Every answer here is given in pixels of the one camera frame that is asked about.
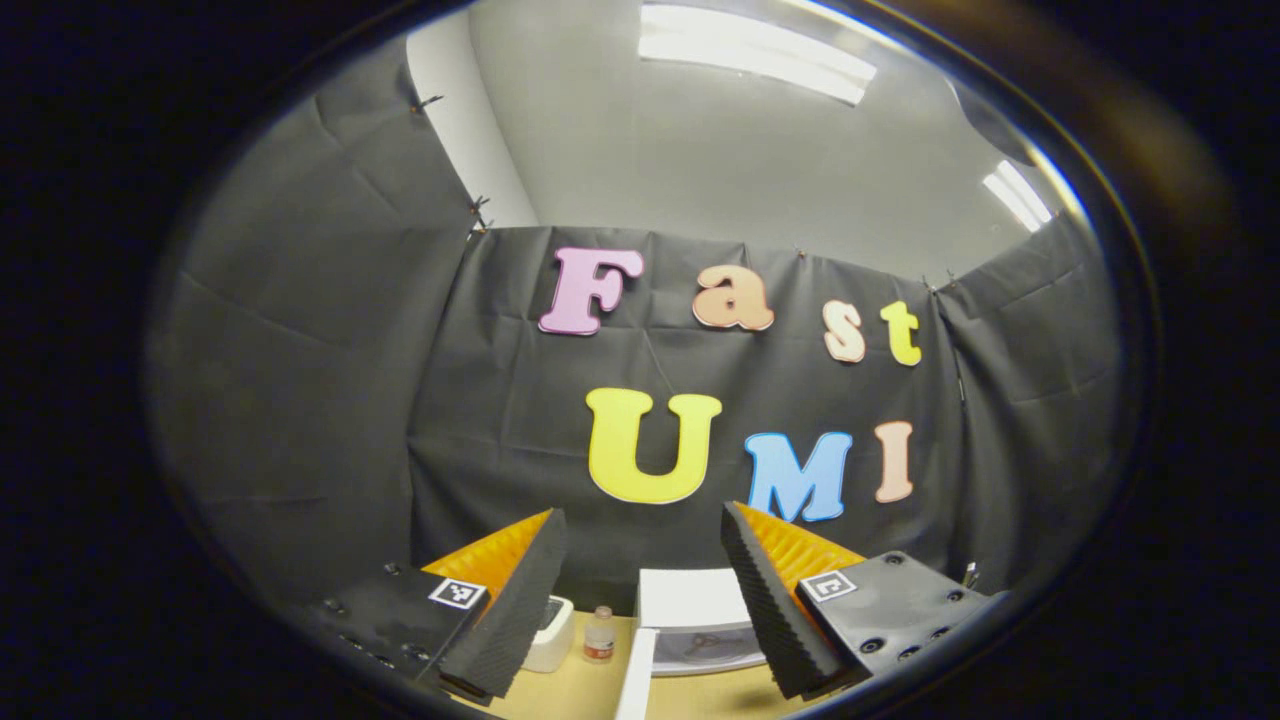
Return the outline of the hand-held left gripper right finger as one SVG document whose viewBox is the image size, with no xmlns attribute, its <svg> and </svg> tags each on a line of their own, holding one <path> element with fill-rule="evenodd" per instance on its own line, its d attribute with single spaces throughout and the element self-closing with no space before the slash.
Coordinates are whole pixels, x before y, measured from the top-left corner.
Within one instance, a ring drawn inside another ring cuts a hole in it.
<svg viewBox="0 0 1280 720">
<path fill-rule="evenodd" d="M 863 557 L 740 502 L 724 503 L 719 541 L 786 698 L 896 673 L 989 611 L 989 596 L 902 551 Z"/>
</svg>

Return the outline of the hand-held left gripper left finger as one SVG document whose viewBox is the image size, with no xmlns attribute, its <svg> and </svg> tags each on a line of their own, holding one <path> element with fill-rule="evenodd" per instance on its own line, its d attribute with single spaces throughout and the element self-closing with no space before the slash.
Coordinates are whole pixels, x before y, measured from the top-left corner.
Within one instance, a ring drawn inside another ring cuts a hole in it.
<svg viewBox="0 0 1280 720">
<path fill-rule="evenodd" d="M 539 633 L 567 553 L 548 509 L 422 568 L 388 562 L 310 607 L 310 638 L 407 700 L 504 697 Z"/>
</svg>

